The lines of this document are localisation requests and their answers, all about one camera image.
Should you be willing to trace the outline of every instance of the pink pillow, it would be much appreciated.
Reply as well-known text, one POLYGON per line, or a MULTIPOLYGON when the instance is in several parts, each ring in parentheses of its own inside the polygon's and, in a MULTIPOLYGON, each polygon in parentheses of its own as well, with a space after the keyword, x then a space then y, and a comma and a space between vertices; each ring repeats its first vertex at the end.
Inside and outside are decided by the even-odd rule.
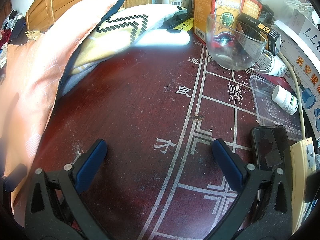
MULTIPOLYGON (((6 79, 0 86, 0 137, 6 137, 6 149, 0 152, 6 154, 5 175, 19 163, 30 170, 69 58, 102 17, 111 8, 116 12, 123 1, 82 0, 37 41, 22 46, 8 45, 6 79), (8 131, 3 134, 8 106, 17 93, 19 100, 8 131)), ((22 183, 13 192, 12 203, 21 186, 22 183)))

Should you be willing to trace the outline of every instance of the pillow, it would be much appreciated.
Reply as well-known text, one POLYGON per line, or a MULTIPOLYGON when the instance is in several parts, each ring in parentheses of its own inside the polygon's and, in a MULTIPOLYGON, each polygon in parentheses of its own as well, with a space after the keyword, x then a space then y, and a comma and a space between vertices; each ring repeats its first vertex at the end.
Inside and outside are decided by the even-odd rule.
POLYGON ((146 4, 127 8, 97 25, 84 40, 70 74, 91 67, 91 62, 105 60, 124 51, 146 32, 157 29, 174 15, 187 9, 171 4, 146 4))
MULTIPOLYGON (((95 26, 117 12, 123 2, 82 0, 37 41, 8 45, 6 79, 0 86, 0 136, 6 138, 0 149, 0 154, 6 156, 4 175, 19 163, 30 170, 54 107, 58 85, 68 76, 68 66, 74 63, 71 55, 95 26), (4 132, 8 106, 17 94, 19 99, 4 132)), ((12 203, 21 186, 22 183, 13 192, 12 203)))

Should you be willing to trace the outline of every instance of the glass cup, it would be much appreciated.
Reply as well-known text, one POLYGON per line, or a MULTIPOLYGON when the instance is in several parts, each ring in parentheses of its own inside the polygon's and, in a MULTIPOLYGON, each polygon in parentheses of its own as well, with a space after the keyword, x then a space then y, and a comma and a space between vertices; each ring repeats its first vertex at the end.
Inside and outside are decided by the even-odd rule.
POLYGON ((268 73, 274 67, 274 57, 265 49, 266 39, 249 25, 234 20, 230 13, 208 16, 205 43, 211 57, 223 68, 253 67, 259 73, 268 73), (259 57, 269 57, 271 64, 257 65, 259 57))

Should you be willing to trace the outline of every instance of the blue product image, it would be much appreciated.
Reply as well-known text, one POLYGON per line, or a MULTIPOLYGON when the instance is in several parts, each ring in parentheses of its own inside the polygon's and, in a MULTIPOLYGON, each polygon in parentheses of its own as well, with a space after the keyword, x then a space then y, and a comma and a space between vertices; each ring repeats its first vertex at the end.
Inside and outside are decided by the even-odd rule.
POLYGON ((304 88, 302 84, 299 85, 302 90, 301 99, 304 102, 306 109, 310 109, 316 102, 316 97, 309 88, 304 88))
POLYGON ((316 119, 316 128, 317 131, 320 132, 320 119, 316 119))
POLYGON ((315 108, 313 112, 315 113, 315 117, 318 117, 320 115, 320 108, 315 108))

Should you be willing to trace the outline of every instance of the electrical outlet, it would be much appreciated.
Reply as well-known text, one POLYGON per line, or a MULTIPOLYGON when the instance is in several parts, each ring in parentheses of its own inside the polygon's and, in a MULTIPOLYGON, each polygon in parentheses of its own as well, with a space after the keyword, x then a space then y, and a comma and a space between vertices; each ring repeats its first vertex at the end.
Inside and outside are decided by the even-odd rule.
MULTIPOLYGON (((290 146, 291 167, 292 167, 292 233, 301 225, 303 212, 305 210, 305 191, 307 176, 316 170, 315 151, 313 149, 312 138, 298 141, 290 146)), ((290 174, 285 167, 286 175, 290 174)))

